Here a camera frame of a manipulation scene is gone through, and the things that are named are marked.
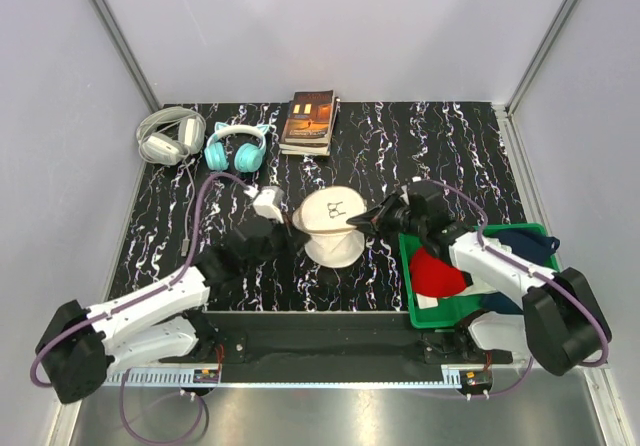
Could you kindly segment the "white mesh laundry bag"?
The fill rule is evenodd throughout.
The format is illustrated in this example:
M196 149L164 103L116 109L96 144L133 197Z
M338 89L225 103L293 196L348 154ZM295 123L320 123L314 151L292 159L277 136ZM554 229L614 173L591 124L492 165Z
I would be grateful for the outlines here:
M352 265L365 248L364 234L347 221L367 210L354 189L330 186L308 195L293 213L294 226L308 234L304 249L316 264L326 268Z

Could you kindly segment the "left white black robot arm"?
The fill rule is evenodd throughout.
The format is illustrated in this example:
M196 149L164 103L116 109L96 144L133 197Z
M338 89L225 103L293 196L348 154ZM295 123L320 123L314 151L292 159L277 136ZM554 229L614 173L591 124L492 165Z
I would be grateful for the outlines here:
M149 286L91 307L76 300L59 306L35 348L32 383L72 404L132 367L208 360L219 340L204 306L252 268L299 254L309 239L289 220L254 216Z

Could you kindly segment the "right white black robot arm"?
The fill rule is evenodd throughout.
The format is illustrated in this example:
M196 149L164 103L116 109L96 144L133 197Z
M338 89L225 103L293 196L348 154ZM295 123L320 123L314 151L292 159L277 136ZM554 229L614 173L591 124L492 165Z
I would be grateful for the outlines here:
M537 265L490 242L484 235L487 214L479 214L478 227L466 225L449 210L446 192L468 198L440 181L415 179L347 222L367 236L416 236L430 256L486 282L520 308L518 315L467 316L453 340L457 356L472 363L488 351L509 351L555 376L606 364L612 332L586 276L571 267Z

